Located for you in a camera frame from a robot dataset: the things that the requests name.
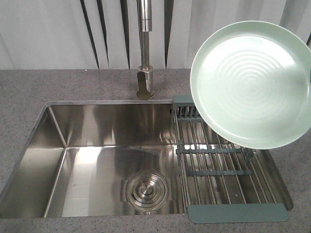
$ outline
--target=faucet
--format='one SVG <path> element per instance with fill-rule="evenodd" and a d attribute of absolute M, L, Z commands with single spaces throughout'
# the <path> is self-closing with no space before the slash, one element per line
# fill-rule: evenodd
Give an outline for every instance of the faucet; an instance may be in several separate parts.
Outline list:
<path fill-rule="evenodd" d="M 141 66 L 138 67 L 138 92 L 140 100 L 153 95 L 153 67 L 149 63 L 149 32 L 152 31 L 151 0 L 137 0 Z"/>

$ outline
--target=white curtain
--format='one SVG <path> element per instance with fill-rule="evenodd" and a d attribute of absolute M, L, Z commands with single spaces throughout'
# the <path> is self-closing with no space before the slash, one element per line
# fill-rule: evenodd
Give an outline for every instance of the white curtain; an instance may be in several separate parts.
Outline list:
<path fill-rule="evenodd" d="M 211 34 L 244 20 L 281 25 L 306 43 L 311 32 L 311 0 L 174 1 L 167 68 L 191 68 L 196 52 Z"/>
<path fill-rule="evenodd" d="M 237 21 L 279 24 L 305 43 L 311 32 L 311 0 L 170 0 L 171 31 L 165 34 L 165 1 L 169 0 L 152 0 L 150 63 L 154 68 L 190 68 L 201 44 Z M 126 5 L 126 14 L 121 5 Z M 139 65 L 136 0 L 0 1 L 0 69 Z"/>
<path fill-rule="evenodd" d="M 97 68 L 77 0 L 2 0 L 0 68 Z"/>

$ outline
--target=drain strainer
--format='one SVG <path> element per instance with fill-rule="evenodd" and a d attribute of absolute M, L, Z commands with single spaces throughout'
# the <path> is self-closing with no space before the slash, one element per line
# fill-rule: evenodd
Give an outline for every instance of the drain strainer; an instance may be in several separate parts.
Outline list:
<path fill-rule="evenodd" d="M 167 195 L 166 179 L 153 171 L 136 173 L 127 183 L 127 200 L 139 211 L 150 212 L 161 208 Z"/>

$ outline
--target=green plate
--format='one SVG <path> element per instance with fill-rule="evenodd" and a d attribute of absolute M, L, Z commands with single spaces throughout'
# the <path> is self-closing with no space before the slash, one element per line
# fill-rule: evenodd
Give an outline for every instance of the green plate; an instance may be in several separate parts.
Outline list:
<path fill-rule="evenodd" d="M 281 147 L 311 127 L 311 51 L 278 25 L 244 21 L 215 32 L 194 58 L 190 85 L 205 122 L 241 146 Z"/>

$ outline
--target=countertop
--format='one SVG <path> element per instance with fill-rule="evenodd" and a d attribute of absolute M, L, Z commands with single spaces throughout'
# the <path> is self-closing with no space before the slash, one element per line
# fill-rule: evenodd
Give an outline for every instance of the countertop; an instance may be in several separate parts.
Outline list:
<path fill-rule="evenodd" d="M 190 94 L 190 70 L 155 70 L 156 100 Z M 136 100 L 136 70 L 1 70 L 0 193 L 49 101 Z M 299 232 L 311 231 L 311 131 L 270 150 L 294 202 L 286 222 L 193 224 L 187 215 L 0 219 L 0 232 Z"/>

